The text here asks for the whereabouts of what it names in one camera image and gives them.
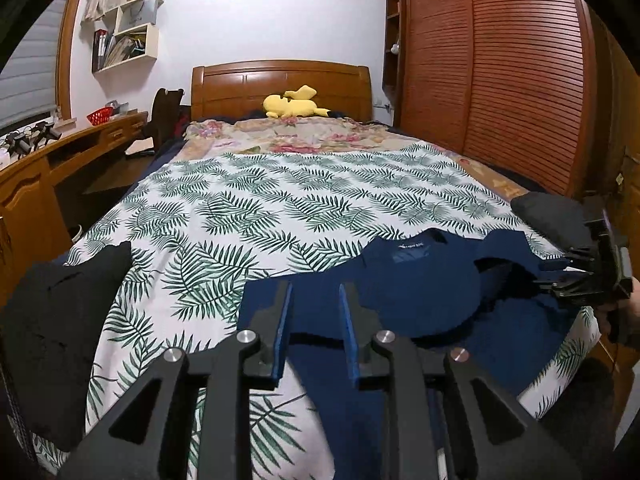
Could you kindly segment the right hand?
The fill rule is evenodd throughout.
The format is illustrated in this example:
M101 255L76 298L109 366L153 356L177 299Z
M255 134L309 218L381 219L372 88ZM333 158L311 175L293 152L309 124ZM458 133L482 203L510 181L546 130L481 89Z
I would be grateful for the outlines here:
M608 339L612 339L611 323L608 322L608 312L618 312L623 320L626 320L629 325L628 335L624 346L640 349L639 342L639 316L640 316L640 294L639 294L639 280L638 278L632 278L632 292L630 297L617 301L616 304L602 304L594 310L594 315L597 318L599 330L602 335L608 336Z

